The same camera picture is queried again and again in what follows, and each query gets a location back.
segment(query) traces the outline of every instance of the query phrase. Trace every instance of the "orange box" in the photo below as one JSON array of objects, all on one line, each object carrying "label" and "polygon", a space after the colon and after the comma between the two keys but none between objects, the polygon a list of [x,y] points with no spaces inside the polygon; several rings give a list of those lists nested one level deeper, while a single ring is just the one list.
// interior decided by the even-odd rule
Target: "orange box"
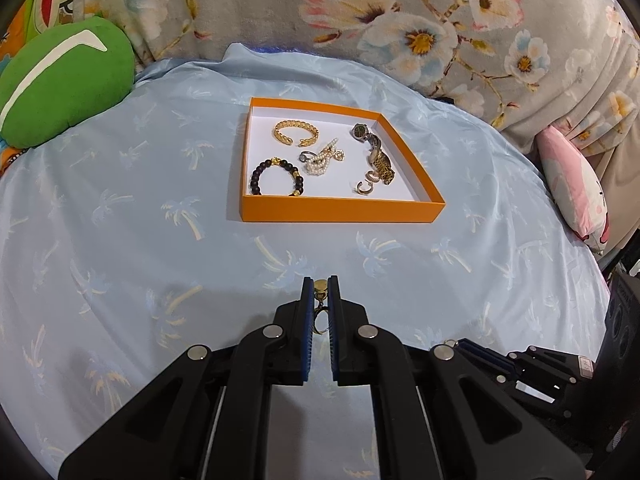
[{"label": "orange box", "polygon": [[[305,121],[320,131],[318,142],[307,148],[298,141],[310,136],[305,130],[286,128],[283,133],[294,139],[286,146],[273,136],[280,121]],[[396,176],[388,186],[374,185],[370,195],[356,192],[372,168],[366,156],[368,142],[360,143],[350,134],[356,123],[366,124],[382,141]],[[332,138],[345,152],[343,161],[332,160],[322,176],[309,176],[298,160],[300,152],[319,152]],[[260,176],[261,195],[252,195],[249,180],[255,167],[267,158],[284,158],[300,168],[304,177],[302,196],[288,196],[293,190],[290,174],[280,168]],[[433,222],[445,206],[444,199],[385,117],[378,112],[308,101],[253,97],[244,135],[242,174],[240,177],[240,216],[244,222]]]}]

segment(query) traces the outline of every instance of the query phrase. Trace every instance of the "white pearl strand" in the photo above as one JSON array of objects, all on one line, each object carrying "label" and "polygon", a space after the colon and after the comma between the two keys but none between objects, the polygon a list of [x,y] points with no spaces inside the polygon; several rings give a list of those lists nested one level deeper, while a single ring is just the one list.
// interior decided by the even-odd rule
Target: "white pearl strand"
[{"label": "white pearl strand", "polygon": [[329,167],[329,162],[332,158],[336,157],[338,150],[335,149],[335,145],[338,142],[338,137],[329,142],[316,156],[310,158],[305,163],[306,172],[310,175],[322,175],[326,173],[326,169]]}]

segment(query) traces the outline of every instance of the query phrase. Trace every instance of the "black speaker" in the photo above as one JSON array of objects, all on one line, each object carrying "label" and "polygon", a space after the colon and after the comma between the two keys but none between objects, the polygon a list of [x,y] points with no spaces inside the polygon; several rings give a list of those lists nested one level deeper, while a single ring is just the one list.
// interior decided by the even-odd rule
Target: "black speaker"
[{"label": "black speaker", "polygon": [[616,272],[611,285],[607,331],[581,417],[594,467],[606,459],[613,437],[640,408],[640,279]]}]

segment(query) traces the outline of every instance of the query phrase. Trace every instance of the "black beaded bracelet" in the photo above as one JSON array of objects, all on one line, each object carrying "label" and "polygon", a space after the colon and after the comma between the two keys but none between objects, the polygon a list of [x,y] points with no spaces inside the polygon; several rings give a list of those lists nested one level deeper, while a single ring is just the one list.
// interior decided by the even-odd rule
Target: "black beaded bracelet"
[{"label": "black beaded bracelet", "polygon": [[258,181],[260,180],[260,176],[261,176],[262,172],[264,170],[266,170],[268,167],[270,167],[271,165],[273,165],[273,164],[276,164],[276,165],[280,166],[281,168],[284,168],[285,170],[289,171],[289,173],[293,177],[293,180],[295,182],[295,186],[294,186],[293,193],[291,193],[289,196],[300,196],[300,195],[302,195],[302,192],[305,190],[304,187],[303,187],[304,179],[302,178],[302,176],[298,172],[298,168],[296,168],[290,162],[287,162],[283,158],[278,158],[277,156],[274,156],[273,158],[268,158],[264,162],[261,162],[255,168],[254,172],[251,175],[251,182],[249,183],[249,186],[251,187],[251,193],[254,194],[254,195],[261,195],[261,193],[260,193],[260,185],[258,184]]}]

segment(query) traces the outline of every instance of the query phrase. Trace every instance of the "floral blanket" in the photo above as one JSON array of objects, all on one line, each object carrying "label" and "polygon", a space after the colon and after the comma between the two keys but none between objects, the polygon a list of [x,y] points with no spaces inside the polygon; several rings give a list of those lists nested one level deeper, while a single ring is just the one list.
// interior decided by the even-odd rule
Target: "floral blanket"
[{"label": "floral blanket", "polygon": [[221,59],[234,41],[298,49],[448,96],[523,153],[553,124],[596,166],[609,247],[640,219],[629,196],[640,169],[620,166],[640,156],[639,41],[615,0],[76,0],[75,20],[94,14],[127,33],[141,66]]}]

